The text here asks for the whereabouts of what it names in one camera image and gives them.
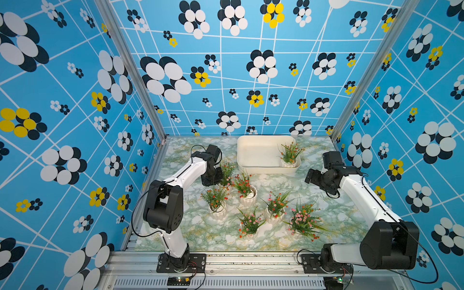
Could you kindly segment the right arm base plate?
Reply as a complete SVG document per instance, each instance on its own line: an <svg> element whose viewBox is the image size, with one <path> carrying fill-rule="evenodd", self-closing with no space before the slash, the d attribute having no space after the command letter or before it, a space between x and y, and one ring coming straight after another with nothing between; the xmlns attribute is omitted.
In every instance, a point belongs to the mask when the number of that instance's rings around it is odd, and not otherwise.
<svg viewBox="0 0 464 290"><path fill-rule="evenodd" d="M330 262L321 258L319 254L303 253L298 255L298 263L303 267L305 274L352 274L353 266L346 263Z"/></svg>

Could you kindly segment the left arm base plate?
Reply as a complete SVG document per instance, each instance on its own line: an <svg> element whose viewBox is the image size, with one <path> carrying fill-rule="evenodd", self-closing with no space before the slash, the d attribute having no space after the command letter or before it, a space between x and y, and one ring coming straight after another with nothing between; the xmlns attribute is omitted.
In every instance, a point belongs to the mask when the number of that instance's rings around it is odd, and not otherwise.
<svg viewBox="0 0 464 290"><path fill-rule="evenodd" d="M188 258L174 258L163 253L158 258L157 273L204 273L207 255L189 254Z"/></svg>

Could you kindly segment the red potted gypsophila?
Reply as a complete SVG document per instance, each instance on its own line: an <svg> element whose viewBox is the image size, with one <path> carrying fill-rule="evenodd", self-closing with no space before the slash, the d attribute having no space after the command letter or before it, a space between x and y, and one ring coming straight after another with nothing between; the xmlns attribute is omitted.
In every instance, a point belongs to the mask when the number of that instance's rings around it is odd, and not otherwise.
<svg viewBox="0 0 464 290"><path fill-rule="evenodd" d="M207 203L211 217L217 221L227 216L228 192L222 187L213 187L201 194L201 198Z"/></svg>
<svg viewBox="0 0 464 290"><path fill-rule="evenodd" d="M230 187L233 185L233 174L234 174L235 168L236 167L233 162L230 162L230 161L221 162L222 180L220 181L220 185L222 187Z"/></svg>
<svg viewBox="0 0 464 290"><path fill-rule="evenodd" d="M247 173L241 173L233 178L233 187L238 191L240 203L245 207L255 206L257 200L257 189L251 184L250 177Z"/></svg>

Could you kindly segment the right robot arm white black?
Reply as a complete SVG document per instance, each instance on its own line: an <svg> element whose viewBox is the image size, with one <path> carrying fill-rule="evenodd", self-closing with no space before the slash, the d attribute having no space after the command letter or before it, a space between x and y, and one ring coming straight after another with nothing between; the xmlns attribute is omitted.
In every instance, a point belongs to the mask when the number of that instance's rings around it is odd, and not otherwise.
<svg viewBox="0 0 464 290"><path fill-rule="evenodd" d="M357 244L326 244L321 249L321 267L328 273L345 264L370 269L413 269L418 252L419 229L403 221L369 187L361 171L344 164L341 154L323 154L325 172L310 169L306 183L329 195L348 194L369 228Z"/></svg>

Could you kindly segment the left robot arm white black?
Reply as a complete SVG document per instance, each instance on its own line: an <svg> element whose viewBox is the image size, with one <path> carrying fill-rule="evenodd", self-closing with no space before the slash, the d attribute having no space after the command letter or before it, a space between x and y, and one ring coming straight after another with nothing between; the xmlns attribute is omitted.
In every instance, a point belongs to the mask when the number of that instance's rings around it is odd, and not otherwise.
<svg viewBox="0 0 464 290"><path fill-rule="evenodd" d="M176 270L186 269L190 256L189 245L180 229L184 214L184 191L198 178L205 187L219 184L222 180L221 158L220 148L208 145L203 151L191 153L187 164L171 177L152 181L146 192L143 220L160 234L165 247L164 255Z"/></svg>

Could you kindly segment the orange potted gypsophila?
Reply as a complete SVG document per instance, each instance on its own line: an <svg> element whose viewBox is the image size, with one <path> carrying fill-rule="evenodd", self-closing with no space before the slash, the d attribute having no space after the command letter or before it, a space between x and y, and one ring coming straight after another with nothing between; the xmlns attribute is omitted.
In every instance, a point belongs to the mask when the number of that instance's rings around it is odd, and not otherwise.
<svg viewBox="0 0 464 290"><path fill-rule="evenodd" d="M305 148L300 147L296 142L292 142L289 145L280 145L279 151L283 167L295 168L297 167L297 159L305 151Z"/></svg>

